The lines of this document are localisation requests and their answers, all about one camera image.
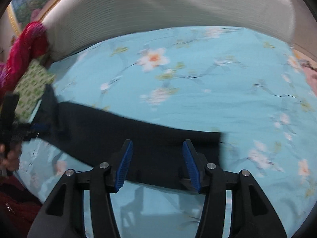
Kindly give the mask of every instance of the dark red fabric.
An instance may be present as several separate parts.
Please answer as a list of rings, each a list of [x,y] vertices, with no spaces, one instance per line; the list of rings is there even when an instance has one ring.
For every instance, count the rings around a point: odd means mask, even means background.
[[[12,46],[0,75],[0,102],[7,91],[13,91],[30,62],[47,52],[46,28],[40,22],[29,23]]]
[[[41,208],[41,203],[23,185],[11,176],[0,185],[0,210],[26,237]]]
[[[0,192],[0,207],[23,237],[27,237],[31,225],[41,208],[34,202],[19,203],[2,192]]]

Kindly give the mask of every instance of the black cloth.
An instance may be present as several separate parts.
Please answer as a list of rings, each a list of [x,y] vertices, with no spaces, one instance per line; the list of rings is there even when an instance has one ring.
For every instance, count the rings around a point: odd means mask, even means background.
[[[134,153],[126,178],[130,181],[185,189],[180,184],[180,179],[188,178],[182,156],[185,139],[219,165],[218,132],[174,129],[70,102],[57,103],[49,85],[34,123],[51,124],[51,134],[39,137],[92,167],[109,160],[126,139],[132,140]]]

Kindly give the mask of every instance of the white flower print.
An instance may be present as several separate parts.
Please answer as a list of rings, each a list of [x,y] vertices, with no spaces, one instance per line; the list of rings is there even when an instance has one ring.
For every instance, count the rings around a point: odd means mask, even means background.
[[[254,142],[257,150],[259,150],[261,152],[265,152],[267,150],[266,145],[263,144],[262,142],[259,142],[257,140],[254,140],[253,142]]]
[[[101,91],[107,91],[108,89],[110,89],[109,83],[104,83],[100,86]]]
[[[278,166],[277,163],[273,162],[267,156],[267,146],[260,141],[254,140],[255,148],[252,148],[249,151],[247,159],[254,162],[257,168],[260,170],[261,175],[266,175],[264,169],[272,169],[279,172],[284,170]]]
[[[249,157],[250,160],[257,163],[260,168],[267,169],[270,167],[270,164],[268,163],[268,158],[258,152],[256,149],[251,149],[249,151]]]
[[[144,72],[152,71],[155,67],[168,64],[169,59],[164,56],[165,48],[156,50],[146,49],[141,52],[142,57],[137,61],[141,65]]]
[[[285,136],[285,138],[286,138],[287,140],[289,140],[289,141],[292,141],[292,140],[293,140],[292,135],[289,134],[288,132],[284,132],[284,136]]]
[[[302,159],[298,162],[298,175],[302,176],[302,182],[306,177],[310,176],[310,170],[306,159]]]
[[[169,96],[169,90],[167,88],[160,87],[151,91],[151,94],[148,98],[146,98],[146,101],[151,105],[157,106],[167,100]]]
[[[287,75],[282,74],[281,76],[287,83],[291,83],[291,80],[289,79],[289,77]]]
[[[287,115],[286,113],[282,113],[282,114],[280,115],[280,120],[281,120],[281,122],[282,122],[283,124],[289,124],[289,123],[290,123],[289,117],[288,117],[288,115]]]
[[[295,72],[299,72],[301,70],[301,66],[297,62],[296,58],[294,56],[289,56],[287,60],[288,64],[293,67]]]
[[[209,38],[219,38],[220,34],[224,33],[223,28],[219,27],[209,27],[206,29],[206,36]]]

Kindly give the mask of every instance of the blue floral bedsheet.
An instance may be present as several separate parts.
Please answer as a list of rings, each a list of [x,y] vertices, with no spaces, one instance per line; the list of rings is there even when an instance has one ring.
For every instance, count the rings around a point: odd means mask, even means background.
[[[284,42],[245,28],[169,28],[101,42],[54,63],[50,72],[59,101],[224,132],[223,168],[250,170],[289,237],[316,202],[317,98]],[[68,168],[91,169],[37,139],[23,145],[18,176],[45,201]],[[204,196],[126,182],[111,199],[123,238],[189,238]],[[224,237],[230,207],[228,193]]]

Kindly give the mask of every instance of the blue gripper pad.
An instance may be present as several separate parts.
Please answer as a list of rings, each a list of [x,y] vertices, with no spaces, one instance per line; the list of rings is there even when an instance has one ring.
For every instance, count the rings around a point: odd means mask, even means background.
[[[126,140],[121,150],[115,153],[111,160],[111,179],[114,188],[114,193],[117,193],[123,186],[126,174],[129,170],[129,165],[133,155],[133,143],[131,140]]]
[[[183,157],[185,165],[191,179],[192,187],[198,192],[201,192],[202,181],[205,177],[205,165],[199,158],[193,144],[190,140],[183,142]]]

